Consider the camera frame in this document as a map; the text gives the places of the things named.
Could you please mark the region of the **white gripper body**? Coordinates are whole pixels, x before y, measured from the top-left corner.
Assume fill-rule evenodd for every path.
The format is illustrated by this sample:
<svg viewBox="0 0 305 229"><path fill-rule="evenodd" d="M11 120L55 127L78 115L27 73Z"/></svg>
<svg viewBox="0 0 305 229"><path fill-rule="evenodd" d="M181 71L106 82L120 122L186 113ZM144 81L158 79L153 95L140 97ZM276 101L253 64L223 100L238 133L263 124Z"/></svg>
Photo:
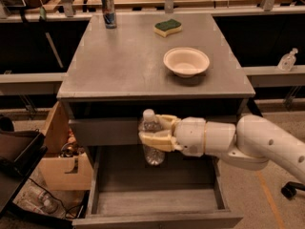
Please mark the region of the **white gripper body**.
<svg viewBox="0 0 305 229"><path fill-rule="evenodd" d="M206 120L196 117L184 118L176 125L174 137L184 156L204 155L205 126Z"/></svg>

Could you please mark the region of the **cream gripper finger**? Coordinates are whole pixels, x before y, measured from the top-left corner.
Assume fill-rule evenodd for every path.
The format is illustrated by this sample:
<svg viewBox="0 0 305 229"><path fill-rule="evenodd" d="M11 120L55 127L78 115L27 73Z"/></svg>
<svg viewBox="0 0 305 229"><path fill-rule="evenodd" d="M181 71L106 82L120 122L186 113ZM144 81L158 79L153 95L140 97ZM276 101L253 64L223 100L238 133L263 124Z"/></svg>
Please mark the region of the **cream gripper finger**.
<svg viewBox="0 0 305 229"><path fill-rule="evenodd" d="M156 119L164 130L171 130L172 132L175 130L176 125L181 121L180 118L171 114L157 114Z"/></svg>
<svg viewBox="0 0 305 229"><path fill-rule="evenodd" d="M163 152L182 151L172 130L163 130L156 133L141 131L139 138L144 145Z"/></svg>

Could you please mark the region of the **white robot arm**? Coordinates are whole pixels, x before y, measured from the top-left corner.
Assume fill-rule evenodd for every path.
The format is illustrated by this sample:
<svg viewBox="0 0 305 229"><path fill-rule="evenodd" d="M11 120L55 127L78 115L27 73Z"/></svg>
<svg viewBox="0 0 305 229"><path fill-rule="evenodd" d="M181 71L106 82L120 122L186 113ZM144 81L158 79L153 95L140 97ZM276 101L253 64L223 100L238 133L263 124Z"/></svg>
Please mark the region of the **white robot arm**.
<svg viewBox="0 0 305 229"><path fill-rule="evenodd" d="M236 124L167 114L158 114L155 120L160 131L138 133L149 147L179 151L184 156L215 156L252 171L262 170L272 161L305 182L305 143L261 116L244 115Z"/></svg>

